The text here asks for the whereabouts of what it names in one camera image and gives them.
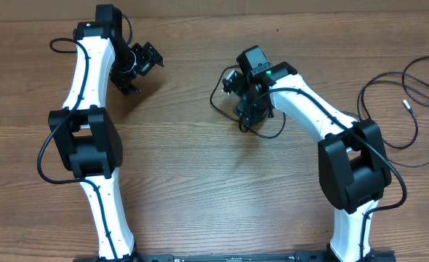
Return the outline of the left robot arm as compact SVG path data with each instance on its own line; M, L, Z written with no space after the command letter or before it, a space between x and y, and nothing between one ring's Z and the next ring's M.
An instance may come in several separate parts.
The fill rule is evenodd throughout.
M113 83L123 95L138 93L137 76L146 75L163 57L147 42L124 38L128 17L112 4L99 4L95 19L80 22L70 42L76 45L76 67L62 108L50 111L50 134L44 153L55 142L63 166L73 173L67 184L79 184L89 202L99 241L96 261L137 261L134 235L121 200L119 172L123 162L121 137L106 110Z

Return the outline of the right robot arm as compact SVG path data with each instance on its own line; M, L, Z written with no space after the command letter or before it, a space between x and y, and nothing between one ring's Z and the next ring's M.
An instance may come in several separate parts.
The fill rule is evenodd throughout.
M246 132L277 109L295 121L316 143L318 181L334 207L334 231L320 261L394 261L393 251L369 246L373 213L391 183L390 168L378 125L347 116L315 93L298 71L270 63L258 46L244 50L239 71L224 80L235 93L240 130Z

